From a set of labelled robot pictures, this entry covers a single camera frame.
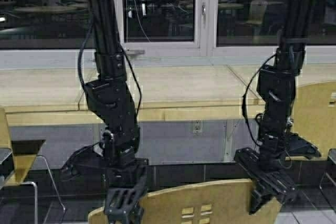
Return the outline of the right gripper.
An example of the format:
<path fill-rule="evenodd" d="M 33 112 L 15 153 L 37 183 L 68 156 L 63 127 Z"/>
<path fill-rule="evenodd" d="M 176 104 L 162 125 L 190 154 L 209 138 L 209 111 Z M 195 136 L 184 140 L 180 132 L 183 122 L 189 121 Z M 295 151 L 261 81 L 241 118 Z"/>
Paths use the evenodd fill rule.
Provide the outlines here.
<path fill-rule="evenodd" d="M 284 169 L 263 170 L 259 166 L 259 154 L 253 149 L 238 149 L 234 160 L 255 182 L 251 192 L 249 214 L 255 214 L 272 199 L 285 204 L 298 197 L 298 189 Z"/>

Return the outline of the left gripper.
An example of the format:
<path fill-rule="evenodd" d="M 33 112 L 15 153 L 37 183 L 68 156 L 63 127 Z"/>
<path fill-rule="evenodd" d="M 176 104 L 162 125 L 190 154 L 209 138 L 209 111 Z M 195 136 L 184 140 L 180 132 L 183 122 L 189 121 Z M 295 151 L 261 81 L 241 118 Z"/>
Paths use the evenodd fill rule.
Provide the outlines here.
<path fill-rule="evenodd" d="M 141 224 L 140 199 L 148 192 L 148 159 L 137 158 L 126 167 L 107 167 L 107 194 L 103 213 L 108 223 Z"/>

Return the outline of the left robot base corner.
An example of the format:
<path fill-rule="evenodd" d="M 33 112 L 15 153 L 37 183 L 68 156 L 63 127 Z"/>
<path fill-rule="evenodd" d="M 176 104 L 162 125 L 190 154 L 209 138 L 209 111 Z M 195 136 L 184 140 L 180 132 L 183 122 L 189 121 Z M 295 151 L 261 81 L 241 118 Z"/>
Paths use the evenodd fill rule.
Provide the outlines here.
<path fill-rule="evenodd" d="M 14 172 L 13 152 L 10 148 L 1 147 L 1 189 Z"/>

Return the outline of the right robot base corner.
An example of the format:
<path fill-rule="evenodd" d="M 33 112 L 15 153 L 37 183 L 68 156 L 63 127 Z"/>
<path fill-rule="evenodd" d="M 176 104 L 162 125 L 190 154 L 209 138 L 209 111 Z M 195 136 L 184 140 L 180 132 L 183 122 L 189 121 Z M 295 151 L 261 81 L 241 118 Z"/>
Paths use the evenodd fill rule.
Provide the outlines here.
<path fill-rule="evenodd" d="M 327 161 L 328 161 L 326 169 L 327 178 L 330 179 L 333 183 L 335 183 L 335 148 L 329 150 Z"/>

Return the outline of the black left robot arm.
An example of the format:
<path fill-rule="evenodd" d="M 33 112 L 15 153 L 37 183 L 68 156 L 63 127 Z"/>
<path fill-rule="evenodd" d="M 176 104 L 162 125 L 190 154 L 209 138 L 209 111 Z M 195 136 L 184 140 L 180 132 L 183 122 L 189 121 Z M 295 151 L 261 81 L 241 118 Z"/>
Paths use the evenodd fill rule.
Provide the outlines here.
<path fill-rule="evenodd" d="M 140 199 L 147 191 L 146 161 L 136 157 L 140 144 L 138 111 L 127 84 L 131 63 L 120 43 L 114 0 L 87 0 L 90 11 L 88 37 L 95 43 L 96 80 L 81 81 L 87 107 L 106 125 L 99 142 L 72 154 L 71 175 L 100 174 L 106 181 L 104 214 L 108 223 L 140 223 Z"/>

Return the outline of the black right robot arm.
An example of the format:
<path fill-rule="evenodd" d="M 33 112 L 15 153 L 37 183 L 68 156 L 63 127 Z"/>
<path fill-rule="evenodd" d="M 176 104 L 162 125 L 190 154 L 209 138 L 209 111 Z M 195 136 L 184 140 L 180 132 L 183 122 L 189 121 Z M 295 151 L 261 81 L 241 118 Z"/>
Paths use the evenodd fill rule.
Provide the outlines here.
<path fill-rule="evenodd" d="M 257 92 L 265 103 L 255 116 L 258 133 L 251 137 L 254 148 L 240 148 L 234 160 L 254 181 L 249 214 L 272 199 L 285 204 L 297 198 L 295 182 L 287 174 L 285 160 L 291 157 L 320 157 L 317 146 L 293 133 L 291 117 L 296 98 L 296 78 L 306 56 L 308 33 L 317 0 L 288 0 L 288 10 L 278 48 L 255 72 Z"/>

